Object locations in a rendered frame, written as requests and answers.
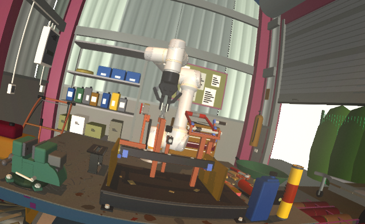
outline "green notice board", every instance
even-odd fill
[[[185,67],[201,72],[201,85],[193,96],[193,103],[221,109],[226,90],[227,74],[193,64],[187,64]]]

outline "white paper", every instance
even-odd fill
[[[206,74],[205,73],[201,73],[200,74],[200,88],[199,90],[204,90],[205,88],[205,82],[206,82]]]
[[[214,87],[220,87],[220,82],[221,82],[221,76],[219,75],[214,75],[213,74],[213,79],[212,79],[212,86]]]
[[[217,90],[214,90],[212,88],[205,88],[202,104],[206,106],[214,106],[214,100],[216,98]]]

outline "yellow and red cylinder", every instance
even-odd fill
[[[284,196],[282,197],[281,204],[277,211],[277,217],[285,220],[288,218],[289,213],[292,209],[294,198],[296,197],[298,185],[300,184],[301,176],[303,174],[304,167],[299,165],[292,165],[286,184]]]

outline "red toolbox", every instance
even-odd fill
[[[7,122],[0,120],[0,136],[6,138],[19,138],[22,136],[24,127],[17,123]]]

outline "green bowl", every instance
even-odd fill
[[[270,176],[270,171],[278,173],[277,179],[279,180],[279,184],[282,184],[289,178],[286,173],[280,171],[279,169],[254,161],[237,160],[236,166],[240,171],[249,174],[250,178],[253,179],[257,179],[262,176]]]

